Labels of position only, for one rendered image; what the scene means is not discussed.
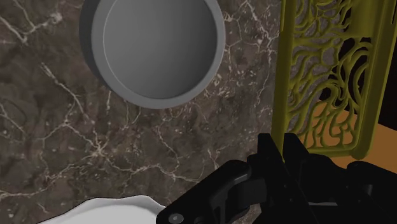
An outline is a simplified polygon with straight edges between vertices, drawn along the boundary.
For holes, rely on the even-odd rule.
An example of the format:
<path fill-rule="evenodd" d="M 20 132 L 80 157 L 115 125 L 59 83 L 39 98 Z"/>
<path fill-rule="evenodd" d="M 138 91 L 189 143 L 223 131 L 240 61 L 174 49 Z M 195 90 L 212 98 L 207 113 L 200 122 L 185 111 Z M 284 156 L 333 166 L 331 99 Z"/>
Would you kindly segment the white wavy-edged plate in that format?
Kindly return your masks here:
<path fill-rule="evenodd" d="M 156 224 L 164 208 L 146 195 L 94 198 L 38 224 Z"/>

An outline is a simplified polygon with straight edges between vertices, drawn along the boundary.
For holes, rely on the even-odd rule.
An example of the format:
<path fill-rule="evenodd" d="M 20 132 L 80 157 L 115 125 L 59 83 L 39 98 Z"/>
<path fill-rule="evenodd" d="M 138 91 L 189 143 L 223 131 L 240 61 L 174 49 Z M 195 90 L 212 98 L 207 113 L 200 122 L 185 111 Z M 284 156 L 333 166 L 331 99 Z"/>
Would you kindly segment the olive openwork case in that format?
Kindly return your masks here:
<path fill-rule="evenodd" d="M 397 39 L 397 0 L 281 0 L 271 136 L 365 158 Z"/>

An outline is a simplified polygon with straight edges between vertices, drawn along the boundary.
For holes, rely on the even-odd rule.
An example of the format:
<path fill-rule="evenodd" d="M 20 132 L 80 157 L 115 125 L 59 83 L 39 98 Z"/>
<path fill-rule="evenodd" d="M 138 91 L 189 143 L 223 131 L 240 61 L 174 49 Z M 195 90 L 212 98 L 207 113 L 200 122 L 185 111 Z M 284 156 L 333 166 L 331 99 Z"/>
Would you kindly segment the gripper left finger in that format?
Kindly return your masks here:
<path fill-rule="evenodd" d="M 253 204 L 265 202 L 265 161 L 281 155 L 269 133 L 258 135 L 258 151 L 229 160 L 159 212 L 156 224 L 231 224 Z"/>

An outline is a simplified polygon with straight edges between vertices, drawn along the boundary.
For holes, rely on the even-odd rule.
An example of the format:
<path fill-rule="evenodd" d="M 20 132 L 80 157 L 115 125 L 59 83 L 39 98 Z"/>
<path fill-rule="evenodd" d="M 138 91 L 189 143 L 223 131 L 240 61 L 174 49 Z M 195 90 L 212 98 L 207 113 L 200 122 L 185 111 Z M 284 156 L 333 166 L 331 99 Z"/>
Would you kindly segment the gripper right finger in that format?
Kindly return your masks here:
<path fill-rule="evenodd" d="M 397 174 L 364 161 L 346 168 L 286 133 L 282 155 L 320 224 L 397 224 Z"/>

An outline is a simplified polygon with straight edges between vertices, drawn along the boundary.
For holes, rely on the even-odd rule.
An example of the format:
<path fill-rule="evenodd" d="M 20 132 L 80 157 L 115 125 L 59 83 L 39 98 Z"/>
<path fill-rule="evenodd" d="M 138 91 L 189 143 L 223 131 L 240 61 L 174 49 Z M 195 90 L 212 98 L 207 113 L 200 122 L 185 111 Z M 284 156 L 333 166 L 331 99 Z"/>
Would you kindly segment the grey round bowl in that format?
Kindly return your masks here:
<path fill-rule="evenodd" d="M 91 72 L 150 109 L 182 105 L 217 73 L 225 48 L 217 0 L 84 0 L 79 39 Z"/>

